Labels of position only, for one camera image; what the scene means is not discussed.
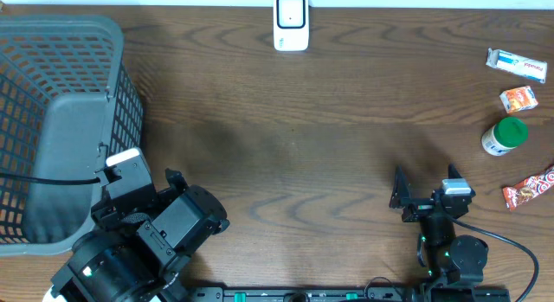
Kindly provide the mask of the red chocolate bar wrapper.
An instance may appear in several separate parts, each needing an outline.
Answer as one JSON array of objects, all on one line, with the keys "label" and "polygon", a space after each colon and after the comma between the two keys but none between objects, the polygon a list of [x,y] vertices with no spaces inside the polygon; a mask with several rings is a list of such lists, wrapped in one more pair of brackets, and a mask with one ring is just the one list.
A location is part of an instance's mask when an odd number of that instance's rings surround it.
[{"label": "red chocolate bar wrapper", "polygon": [[513,186],[502,189],[506,206],[514,211],[518,206],[526,204],[532,199],[544,194],[553,186],[553,167],[549,167],[540,174],[527,177]]}]

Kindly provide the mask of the small orange snack packet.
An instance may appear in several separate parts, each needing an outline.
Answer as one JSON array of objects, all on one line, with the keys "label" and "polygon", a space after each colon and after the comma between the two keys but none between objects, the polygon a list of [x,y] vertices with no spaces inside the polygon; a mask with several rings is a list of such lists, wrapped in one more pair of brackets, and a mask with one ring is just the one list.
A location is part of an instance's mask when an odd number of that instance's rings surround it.
[{"label": "small orange snack packet", "polygon": [[529,86],[505,90],[499,98],[507,113],[531,110],[538,106],[535,93]]}]

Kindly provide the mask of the white green carton box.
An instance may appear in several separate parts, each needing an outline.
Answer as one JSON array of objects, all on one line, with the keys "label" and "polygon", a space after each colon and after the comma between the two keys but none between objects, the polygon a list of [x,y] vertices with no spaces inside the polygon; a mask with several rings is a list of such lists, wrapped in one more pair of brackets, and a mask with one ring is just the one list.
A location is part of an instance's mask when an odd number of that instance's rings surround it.
[{"label": "white green carton box", "polygon": [[548,64],[544,61],[490,48],[487,50],[486,65],[542,84],[546,82]]}]

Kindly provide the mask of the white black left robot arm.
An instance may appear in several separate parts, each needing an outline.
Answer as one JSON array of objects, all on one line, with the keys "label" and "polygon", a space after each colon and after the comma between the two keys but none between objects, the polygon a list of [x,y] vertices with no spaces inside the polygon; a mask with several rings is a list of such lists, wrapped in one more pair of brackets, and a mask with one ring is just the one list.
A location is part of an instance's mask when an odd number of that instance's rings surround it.
[{"label": "white black left robot arm", "polygon": [[117,177],[93,206],[95,230],[72,246],[52,277],[46,301],[174,300],[180,272],[212,235],[229,226],[227,212],[206,189],[166,170],[168,186],[139,189]]}]

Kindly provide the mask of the green lid jar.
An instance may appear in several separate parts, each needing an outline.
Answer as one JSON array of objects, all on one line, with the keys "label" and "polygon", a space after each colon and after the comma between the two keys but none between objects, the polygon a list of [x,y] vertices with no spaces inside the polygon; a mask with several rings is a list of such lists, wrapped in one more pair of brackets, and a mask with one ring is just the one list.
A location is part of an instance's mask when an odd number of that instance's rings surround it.
[{"label": "green lid jar", "polygon": [[522,120],[506,117],[482,135],[481,145],[488,154],[503,156],[526,142],[528,135],[528,127]]}]

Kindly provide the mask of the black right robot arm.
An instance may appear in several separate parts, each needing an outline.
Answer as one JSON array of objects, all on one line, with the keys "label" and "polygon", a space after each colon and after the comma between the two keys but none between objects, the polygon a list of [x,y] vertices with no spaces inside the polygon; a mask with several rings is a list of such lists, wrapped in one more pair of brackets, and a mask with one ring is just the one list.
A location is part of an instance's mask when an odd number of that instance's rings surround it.
[{"label": "black right robot arm", "polygon": [[488,245],[471,235],[457,235],[454,221],[468,212],[475,191],[450,164],[448,178],[428,198],[412,196],[407,177],[396,168],[389,207],[401,209],[403,222],[417,222],[416,256],[428,279],[407,289],[405,301],[475,301],[474,288],[484,279]]}]

